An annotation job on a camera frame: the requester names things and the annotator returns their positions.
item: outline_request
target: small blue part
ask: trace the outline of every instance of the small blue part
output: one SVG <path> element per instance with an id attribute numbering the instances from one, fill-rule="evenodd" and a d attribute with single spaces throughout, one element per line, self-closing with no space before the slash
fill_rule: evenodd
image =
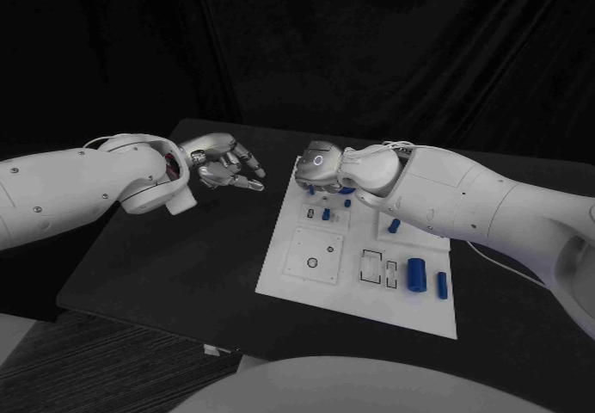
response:
<path id="1" fill-rule="evenodd" d="M 343 187 L 342 190 L 339 191 L 339 193 L 340 194 L 350 194 L 355 190 L 356 190 L 356 188 Z"/>
<path id="2" fill-rule="evenodd" d="M 448 284 L 447 273 L 438 273 L 438 296 L 441 299 L 448 299 Z"/>
<path id="3" fill-rule="evenodd" d="M 399 229 L 401 219 L 394 219 L 391 226 L 388 227 L 388 231 L 395 234 L 397 230 Z"/>
<path id="4" fill-rule="evenodd" d="M 422 293 L 428 290 L 425 280 L 425 261 L 421 258 L 409 258 L 407 262 L 408 280 L 407 286 L 409 291 Z"/>

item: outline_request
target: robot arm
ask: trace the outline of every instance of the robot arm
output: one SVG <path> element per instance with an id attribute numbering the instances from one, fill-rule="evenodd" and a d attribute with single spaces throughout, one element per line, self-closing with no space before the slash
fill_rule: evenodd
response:
<path id="1" fill-rule="evenodd" d="M 264 189 L 237 174 L 241 159 L 260 177 L 264 170 L 228 133 L 180 146 L 146 134 L 100 139 L 98 150 L 75 148 L 0 162 L 0 250 L 93 223 L 116 201 L 127 213 L 147 213 L 162 205 L 172 215 L 182 213 L 196 205 L 188 187 L 192 170 L 211 189 Z"/>
<path id="2" fill-rule="evenodd" d="M 408 142 L 343 151 L 316 141 L 297 166 L 303 189 L 356 188 L 382 213 L 515 258 L 595 339 L 595 198 L 516 182 L 457 153 Z"/>

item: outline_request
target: carpet floor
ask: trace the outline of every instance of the carpet floor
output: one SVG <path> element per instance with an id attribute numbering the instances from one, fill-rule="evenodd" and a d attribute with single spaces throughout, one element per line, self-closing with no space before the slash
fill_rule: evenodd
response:
<path id="1" fill-rule="evenodd" d="M 0 368 L 3 413 L 156 413 L 235 373 L 241 354 L 75 311 L 38 322 Z"/>

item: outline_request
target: black curtain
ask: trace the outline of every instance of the black curtain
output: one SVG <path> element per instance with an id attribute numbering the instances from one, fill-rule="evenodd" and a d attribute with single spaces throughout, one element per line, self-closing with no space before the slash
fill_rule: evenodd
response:
<path id="1" fill-rule="evenodd" d="M 594 162 L 592 1 L 32 0 L 3 17 L 0 159 L 196 117 Z M 101 228 L 0 252 L 0 311 L 55 317 Z"/>

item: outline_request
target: table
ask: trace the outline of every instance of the table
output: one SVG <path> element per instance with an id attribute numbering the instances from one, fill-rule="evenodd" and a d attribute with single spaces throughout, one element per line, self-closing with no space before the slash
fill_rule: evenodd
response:
<path id="1" fill-rule="evenodd" d="M 190 119 L 170 140 L 214 132 L 232 133 L 254 152 L 268 173 L 265 190 L 208 190 L 195 179 L 199 205 L 183 214 L 160 207 L 127 215 L 120 208 L 58 305 L 270 361 L 313 355 L 395 361 L 471 379 L 551 410 L 584 411 L 595 342 L 549 291 L 464 242 L 451 242 L 458 340 L 254 292 L 296 156 L 314 139 L 356 149 L 376 142 Z M 510 179 L 595 196 L 595 168 L 585 163 L 457 152 Z M 528 271 L 503 254 L 483 252 Z"/>

